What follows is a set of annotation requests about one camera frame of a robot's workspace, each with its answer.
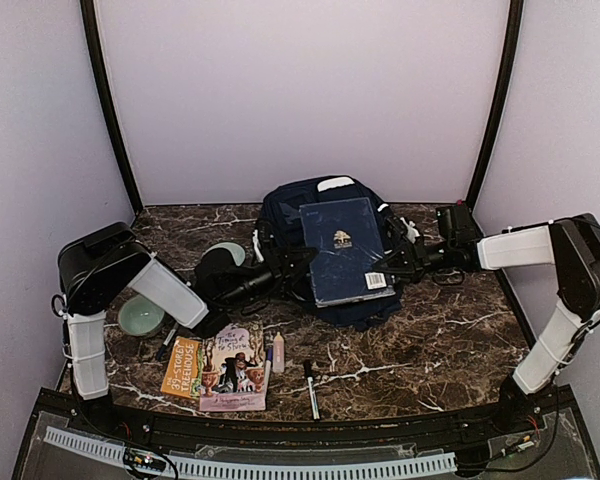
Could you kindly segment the left black frame post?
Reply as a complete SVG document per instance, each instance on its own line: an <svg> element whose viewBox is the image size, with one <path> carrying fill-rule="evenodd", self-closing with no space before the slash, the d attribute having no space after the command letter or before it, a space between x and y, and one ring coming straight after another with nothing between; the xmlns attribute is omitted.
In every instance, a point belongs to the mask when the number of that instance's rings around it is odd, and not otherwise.
<svg viewBox="0 0 600 480"><path fill-rule="evenodd" d="M137 216L144 210L144 205L132 172L109 84L96 15L96 3L92 0L81 0L79 4L92 74L105 126L127 198L133 214Z"/></svg>

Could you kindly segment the dark blue hardcover book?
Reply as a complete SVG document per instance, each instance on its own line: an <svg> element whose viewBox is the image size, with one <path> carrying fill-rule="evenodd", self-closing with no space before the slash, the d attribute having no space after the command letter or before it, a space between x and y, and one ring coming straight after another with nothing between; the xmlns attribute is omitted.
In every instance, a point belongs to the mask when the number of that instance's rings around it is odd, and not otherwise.
<svg viewBox="0 0 600 480"><path fill-rule="evenodd" d="M351 198L300 207L304 242L314 247L311 286L319 308L376 300L395 293L372 265L384 255L370 199Z"/></svg>

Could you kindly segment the celadon green bowl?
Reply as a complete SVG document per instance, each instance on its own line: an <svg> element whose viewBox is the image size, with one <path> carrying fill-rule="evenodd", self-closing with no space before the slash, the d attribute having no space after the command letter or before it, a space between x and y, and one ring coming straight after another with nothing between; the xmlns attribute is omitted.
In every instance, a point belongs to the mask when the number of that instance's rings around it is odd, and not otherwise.
<svg viewBox="0 0 600 480"><path fill-rule="evenodd" d="M235 242L220 242L214 245L213 248L227 250L237 266L241 266L246 260L245 249Z"/></svg>
<svg viewBox="0 0 600 480"><path fill-rule="evenodd" d="M118 325L125 334L142 338L156 335L164 319L165 311L142 295L127 300L117 315Z"/></svg>

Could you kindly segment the near celadon green bowl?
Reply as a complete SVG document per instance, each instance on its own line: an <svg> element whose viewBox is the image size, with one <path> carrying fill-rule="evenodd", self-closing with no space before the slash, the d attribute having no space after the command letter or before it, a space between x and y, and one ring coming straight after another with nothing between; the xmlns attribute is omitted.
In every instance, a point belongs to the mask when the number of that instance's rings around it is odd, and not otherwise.
<svg viewBox="0 0 600 480"><path fill-rule="evenodd" d="M117 315L118 325L125 334L142 338L156 335L164 319L165 311L142 295L127 300Z"/></svg>

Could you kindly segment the far celadon green bowl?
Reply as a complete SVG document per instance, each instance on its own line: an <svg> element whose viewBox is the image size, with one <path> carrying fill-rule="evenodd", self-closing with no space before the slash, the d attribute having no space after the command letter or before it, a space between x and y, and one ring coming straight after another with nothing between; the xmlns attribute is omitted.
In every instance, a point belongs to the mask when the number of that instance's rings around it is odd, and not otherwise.
<svg viewBox="0 0 600 480"><path fill-rule="evenodd" d="M245 249L235 242L220 242L214 245L213 248L227 250L237 266L241 266L246 260Z"/></svg>

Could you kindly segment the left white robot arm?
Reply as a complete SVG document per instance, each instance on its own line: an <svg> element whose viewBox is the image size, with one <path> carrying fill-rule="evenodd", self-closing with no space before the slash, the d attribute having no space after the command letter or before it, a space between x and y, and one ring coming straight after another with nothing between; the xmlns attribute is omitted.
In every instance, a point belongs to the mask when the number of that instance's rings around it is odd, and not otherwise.
<svg viewBox="0 0 600 480"><path fill-rule="evenodd" d="M258 261L239 263L217 246L206 253L193 279L160 258L123 222L113 223L65 245L57 257L60 291L51 301L63 321L64 354L72 366L72 390L86 401L83 421L100 436L121 427L109 395L104 325L124 297L138 296L178 326L201 338L217 334L233 311L247 310L286 292L309 271L311 247L277 246L266 229L256 238Z"/></svg>

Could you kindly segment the navy blue student backpack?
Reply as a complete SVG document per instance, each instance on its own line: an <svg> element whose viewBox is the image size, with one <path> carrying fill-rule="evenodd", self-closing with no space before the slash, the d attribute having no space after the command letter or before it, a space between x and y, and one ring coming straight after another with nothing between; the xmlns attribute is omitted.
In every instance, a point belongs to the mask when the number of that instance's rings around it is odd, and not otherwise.
<svg viewBox="0 0 600 480"><path fill-rule="evenodd" d="M259 220L281 247L309 247L317 255L290 288L307 312L335 327L379 326L401 308L402 288L373 265L398 242L388 235L393 211L373 190L349 176L326 176L277 187Z"/></svg>

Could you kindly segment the black frame post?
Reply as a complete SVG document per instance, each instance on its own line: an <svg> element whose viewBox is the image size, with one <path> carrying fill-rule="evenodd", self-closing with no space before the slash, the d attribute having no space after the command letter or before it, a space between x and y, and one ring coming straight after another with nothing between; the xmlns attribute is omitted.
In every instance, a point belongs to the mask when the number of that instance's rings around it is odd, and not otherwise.
<svg viewBox="0 0 600 480"><path fill-rule="evenodd" d="M109 84L96 15L96 3L92 0L81 0L79 4L92 74L105 126L127 198L133 214L137 216L144 210L144 205L132 172Z"/></svg>
<svg viewBox="0 0 600 480"><path fill-rule="evenodd" d="M503 117L522 26L523 11L523 0L509 1L506 29L493 98L475 168L465 198L466 203L471 209L474 209L478 203Z"/></svg>

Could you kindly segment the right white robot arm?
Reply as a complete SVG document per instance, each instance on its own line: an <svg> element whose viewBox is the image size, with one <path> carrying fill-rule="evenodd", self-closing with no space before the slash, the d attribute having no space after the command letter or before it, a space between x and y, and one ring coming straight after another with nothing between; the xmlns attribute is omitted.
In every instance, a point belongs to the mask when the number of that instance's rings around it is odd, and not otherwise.
<svg viewBox="0 0 600 480"><path fill-rule="evenodd" d="M387 217L395 245L374 271L404 283L449 269L500 272L525 313L542 300L547 318L532 321L535 342L511 375L516 390L537 393L600 325L600 223L584 213L485 235L465 204L437 209L436 219L441 240L430 244L411 222Z"/></svg>

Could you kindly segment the black marker left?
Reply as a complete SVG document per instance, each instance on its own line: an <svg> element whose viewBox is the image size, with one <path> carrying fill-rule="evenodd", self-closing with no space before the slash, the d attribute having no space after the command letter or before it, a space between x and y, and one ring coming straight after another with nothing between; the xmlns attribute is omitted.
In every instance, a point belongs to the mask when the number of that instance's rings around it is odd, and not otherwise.
<svg viewBox="0 0 600 480"><path fill-rule="evenodd" d="M168 346L170 345L171 341L173 340L174 336L176 335L177 331L179 329L179 324L177 322L175 322L171 328L171 330L169 331L169 333L167 334L167 336L165 337L165 339L163 340L161 346L159 347L158 351L156 352L156 360L160 361L162 359L162 357L164 356Z"/></svg>

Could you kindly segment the right black frame post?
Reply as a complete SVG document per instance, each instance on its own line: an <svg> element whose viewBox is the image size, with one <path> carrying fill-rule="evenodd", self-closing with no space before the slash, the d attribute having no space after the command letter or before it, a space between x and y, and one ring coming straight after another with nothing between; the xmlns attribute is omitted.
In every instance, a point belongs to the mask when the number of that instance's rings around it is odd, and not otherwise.
<svg viewBox="0 0 600 480"><path fill-rule="evenodd" d="M493 98L475 168L465 198L466 203L471 209L474 209L478 203L503 117L522 26L523 11L523 0L509 1L506 29Z"/></svg>

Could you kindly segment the blue marker pen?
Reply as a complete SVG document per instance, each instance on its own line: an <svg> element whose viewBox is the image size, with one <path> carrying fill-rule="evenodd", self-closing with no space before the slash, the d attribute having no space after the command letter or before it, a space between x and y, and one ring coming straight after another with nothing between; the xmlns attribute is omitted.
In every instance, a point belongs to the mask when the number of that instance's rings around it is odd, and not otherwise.
<svg viewBox="0 0 600 480"><path fill-rule="evenodd" d="M265 349L265 362L264 362L264 384L263 384L263 393L266 394L268 391L270 377L272 373L272 365L273 365L273 347L268 345Z"/></svg>

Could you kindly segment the orange treehouse book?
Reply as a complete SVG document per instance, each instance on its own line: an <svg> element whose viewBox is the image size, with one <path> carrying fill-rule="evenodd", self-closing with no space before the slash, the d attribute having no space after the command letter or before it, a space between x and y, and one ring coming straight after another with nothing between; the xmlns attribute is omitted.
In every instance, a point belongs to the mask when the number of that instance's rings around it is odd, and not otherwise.
<svg viewBox="0 0 600 480"><path fill-rule="evenodd" d="M175 338L161 392L185 399L200 395L202 343L178 336Z"/></svg>

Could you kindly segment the black front rail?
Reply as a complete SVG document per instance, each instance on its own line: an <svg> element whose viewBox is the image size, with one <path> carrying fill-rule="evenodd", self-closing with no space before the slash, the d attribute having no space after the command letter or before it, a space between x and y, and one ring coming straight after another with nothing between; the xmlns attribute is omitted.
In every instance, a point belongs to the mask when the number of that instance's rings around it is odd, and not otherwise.
<svg viewBox="0 0 600 480"><path fill-rule="evenodd" d="M570 387L560 387L560 426L556 434L575 434L581 438L579 408ZM550 420L555 414L555 394L539 398L538 420L540 434L552 436ZM464 410L389 419L322 422L266 422L195 417L162 413L113 405L113 440L150 447L161 453L170 451L193 452L203 445L244 448L271 447L282 450L301 448L326 450L329 448L379 448L394 444L415 444L418 451L477 451L471 457L486 458L488 442L505 435L491 421L496 404ZM75 400L65 393L41 388L29 417L26 435L31 437L35 428L42 426L42 414L59 420L59 426L97 434L77 412Z"/></svg>

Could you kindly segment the black white marker front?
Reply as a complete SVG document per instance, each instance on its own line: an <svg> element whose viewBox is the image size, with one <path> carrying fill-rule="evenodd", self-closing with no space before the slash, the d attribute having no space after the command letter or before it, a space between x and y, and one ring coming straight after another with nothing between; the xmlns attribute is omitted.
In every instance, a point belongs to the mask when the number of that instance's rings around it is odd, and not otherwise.
<svg viewBox="0 0 600 480"><path fill-rule="evenodd" d="M309 359L303 361L303 369L304 369L304 377L306 379L308 392L309 392L312 419L314 421L320 421L321 414L320 414L318 399L317 399L317 395L316 395L316 391L315 391L313 367L312 367L312 362Z"/></svg>

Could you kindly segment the pink Shrew paperback book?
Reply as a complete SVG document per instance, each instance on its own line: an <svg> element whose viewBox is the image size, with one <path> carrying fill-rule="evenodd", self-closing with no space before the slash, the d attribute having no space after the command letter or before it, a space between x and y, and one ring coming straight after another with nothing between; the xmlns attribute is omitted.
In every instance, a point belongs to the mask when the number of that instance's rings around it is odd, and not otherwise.
<svg viewBox="0 0 600 480"><path fill-rule="evenodd" d="M266 409L264 330L260 321L229 324L204 341L199 410Z"/></svg>

